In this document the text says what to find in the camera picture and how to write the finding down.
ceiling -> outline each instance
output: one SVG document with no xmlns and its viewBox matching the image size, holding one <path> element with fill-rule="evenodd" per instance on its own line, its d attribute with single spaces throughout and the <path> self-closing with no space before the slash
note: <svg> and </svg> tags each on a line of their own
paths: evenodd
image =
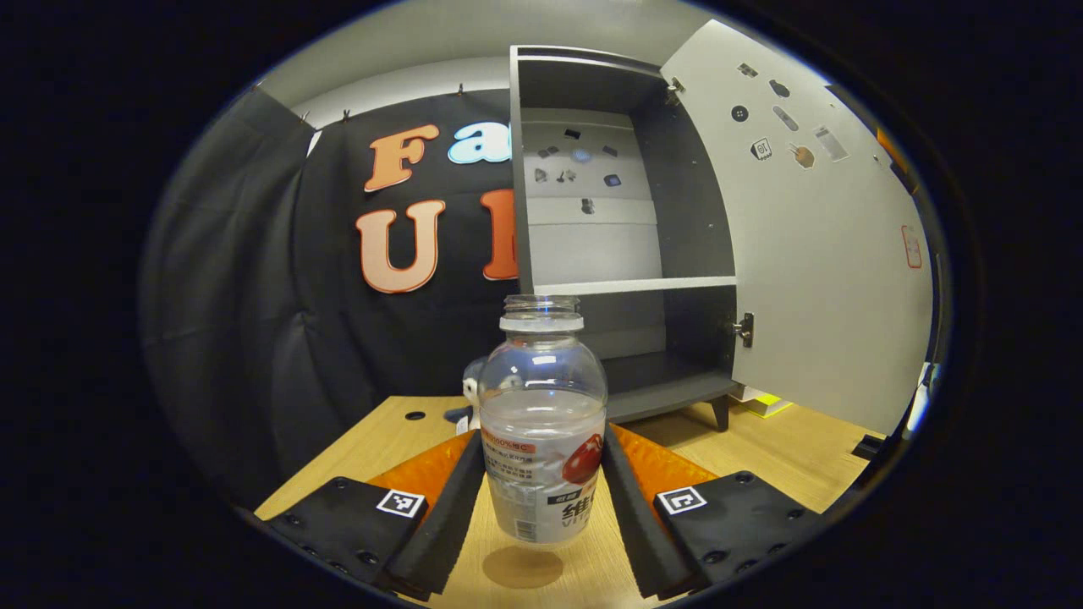
<svg viewBox="0 0 1083 609">
<path fill-rule="evenodd" d="M 511 44 L 584 47 L 662 65 L 713 17 L 678 0 L 406 0 L 313 42 L 261 88 L 291 107 L 404 67 L 507 55 Z"/>
</svg>

bottle label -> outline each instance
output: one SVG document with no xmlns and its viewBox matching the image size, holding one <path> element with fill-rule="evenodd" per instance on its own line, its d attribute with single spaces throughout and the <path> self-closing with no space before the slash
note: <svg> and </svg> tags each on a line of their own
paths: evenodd
<svg viewBox="0 0 1083 609">
<path fill-rule="evenodd" d="M 481 427 L 485 469 L 500 528 L 532 543 L 557 543 L 587 524 L 598 483 L 605 418 L 582 433 L 514 438 Z"/>
</svg>

cabinet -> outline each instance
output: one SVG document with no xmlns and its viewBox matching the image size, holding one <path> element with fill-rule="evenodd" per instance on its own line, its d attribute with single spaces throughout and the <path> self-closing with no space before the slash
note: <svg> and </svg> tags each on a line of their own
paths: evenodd
<svg viewBox="0 0 1083 609">
<path fill-rule="evenodd" d="M 533 46 L 510 61 L 522 291 L 579 297 L 614 422 L 735 389 L 726 209 L 658 66 Z"/>
</svg>

red label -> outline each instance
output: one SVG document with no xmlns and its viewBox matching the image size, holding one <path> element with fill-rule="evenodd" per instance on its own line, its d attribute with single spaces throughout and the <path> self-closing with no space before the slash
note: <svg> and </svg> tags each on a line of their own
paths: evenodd
<svg viewBox="0 0 1083 609">
<path fill-rule="evenodd" d="M 906 264 L 911 269 L 922 268 L 922 246 L 921 242 L 917 241 L 917 235 L 914 233 L 914 229 L 902 225 L 902 244 L 906 247 Z"/>
</svg>

orange letter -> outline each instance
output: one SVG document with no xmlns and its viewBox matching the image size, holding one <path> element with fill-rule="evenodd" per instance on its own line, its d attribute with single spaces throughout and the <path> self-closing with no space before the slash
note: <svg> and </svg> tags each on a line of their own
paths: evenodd
<svg viewBox="0 0 1083 609">
<path fill-rule="evenodd" d="M 373 289 L 384 294 L 413 291 L 432 278 L 440 251 L 436 245 L 436 216 L 444 211 L 442 200 L 422 200 L 406 208 L 414 219 L 414 263 L 395 269 L 388 259 L 388 229 L 395 221 L 390 209 L 371 211 L 357 218 L 361 232 L 361 274 Z"/>
<path fill-rule="evenodd" d="M 486 280 L 513 280 L 519 276 L 516 262 L 516 198 L 511 189 L 481 195 L 481 204 L 493 217 L 493 258 L 482 274 Z"/>
<path fill-rule="evenodd" d="M 439 134 L 440 129 L 435 125 L 426 125 L 374 141 L 368 147 L 376 152 L 376 158 L 373 160 L 373 177 L 365 182 L 365 192 L 370 193 L 409 180 L 414 172 L 404 169 L 402 160 L 405 158 L 416 164 L 425 156 L 425 142 L 416 138 L 432 140 Z"/>
</svg>

